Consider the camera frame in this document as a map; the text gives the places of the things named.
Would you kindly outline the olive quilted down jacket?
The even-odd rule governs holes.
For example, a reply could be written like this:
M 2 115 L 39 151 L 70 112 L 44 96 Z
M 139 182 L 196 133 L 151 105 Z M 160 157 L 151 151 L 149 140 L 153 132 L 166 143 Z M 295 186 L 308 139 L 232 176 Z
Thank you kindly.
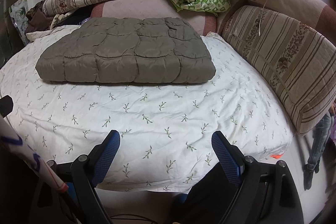
M 216 73 L 201 36 L 179 18 L 92 18 L 35 68 L 45 81 L 100 84 L 202 84 Z

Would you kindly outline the orange white shoe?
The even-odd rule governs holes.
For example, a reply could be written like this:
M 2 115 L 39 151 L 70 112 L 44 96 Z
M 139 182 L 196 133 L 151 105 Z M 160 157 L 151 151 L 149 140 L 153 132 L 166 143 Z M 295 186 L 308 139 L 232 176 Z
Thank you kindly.
M 274 158 L 274 159 L 280 159 L 282 156 L 283 156 L 283 154 L 280 154 L 280 155 L 271 155 L 270 157 Z

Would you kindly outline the white leaf-print bed quilt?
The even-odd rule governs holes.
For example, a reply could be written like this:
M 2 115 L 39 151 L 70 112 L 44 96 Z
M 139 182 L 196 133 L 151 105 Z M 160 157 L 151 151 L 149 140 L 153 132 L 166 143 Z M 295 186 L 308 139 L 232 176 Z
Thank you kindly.
M 295 129 L 262 76 L 216 34 L 203 37 L 216 67 L 193 86 L 49 84 L 35 64 L 74 26 L 35 40 L 1 69 L 11 96 L 7 121 L 44 160 L 70 162 L 111 130 L 121 144 L 102 188 L 186 192 L 217 162 L 211 136 L 221 131 L 257 160 L 282 155 Z

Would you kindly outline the blue jeans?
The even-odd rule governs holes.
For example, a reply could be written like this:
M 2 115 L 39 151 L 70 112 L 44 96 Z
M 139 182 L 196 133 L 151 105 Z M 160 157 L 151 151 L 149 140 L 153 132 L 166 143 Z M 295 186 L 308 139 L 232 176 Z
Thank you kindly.
M 326 147 L 327 140 L 334 122 L 332 114 L 327 112 L 316 124 L 313 130 L 313 144 L 309 153 L 307 164 L 303 168 L 303 187 L 309 190 L 313 181 L 314 173 L 319 172 L 319 163 Z

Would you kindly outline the white red-tipped pole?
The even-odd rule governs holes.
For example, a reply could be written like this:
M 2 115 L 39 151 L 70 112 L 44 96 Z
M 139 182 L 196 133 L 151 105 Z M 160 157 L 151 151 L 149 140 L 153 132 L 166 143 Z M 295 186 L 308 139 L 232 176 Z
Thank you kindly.
M 51 167 L 9 126 L 1 117 L 1 144 L 11 153 L 23 159 L 30 168 L 51 188 L 64 193 L 67 184 L 51 169 Z

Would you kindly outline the large beige striped folded quilt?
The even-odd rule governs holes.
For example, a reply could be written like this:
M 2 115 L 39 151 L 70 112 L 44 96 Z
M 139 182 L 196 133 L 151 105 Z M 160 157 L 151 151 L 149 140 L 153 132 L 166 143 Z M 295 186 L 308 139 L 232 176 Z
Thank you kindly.
M 305 135 L 335 100 L 335 46 L 285 14 L 242 6 L 222 37 L 271 86 L 297 133 Z

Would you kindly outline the dark brown garment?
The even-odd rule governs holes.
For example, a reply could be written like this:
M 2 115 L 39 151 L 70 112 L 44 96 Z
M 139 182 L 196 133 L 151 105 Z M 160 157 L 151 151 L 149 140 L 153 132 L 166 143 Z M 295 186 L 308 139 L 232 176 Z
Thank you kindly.
M 25 34 L 35 31 L 45 31 L 50 29 L 53 17 L 46 16 L 42 11 L 44 1 L 38 2 L 26 13 L 28 25 Z

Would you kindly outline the pink brown blanket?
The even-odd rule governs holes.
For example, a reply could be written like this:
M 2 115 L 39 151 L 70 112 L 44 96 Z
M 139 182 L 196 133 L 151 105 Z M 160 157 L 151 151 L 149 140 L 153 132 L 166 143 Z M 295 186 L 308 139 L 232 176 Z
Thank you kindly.
M 247 0 L 290 16 L 318 31 L 335 44 L 335 10 L 322 0 Z

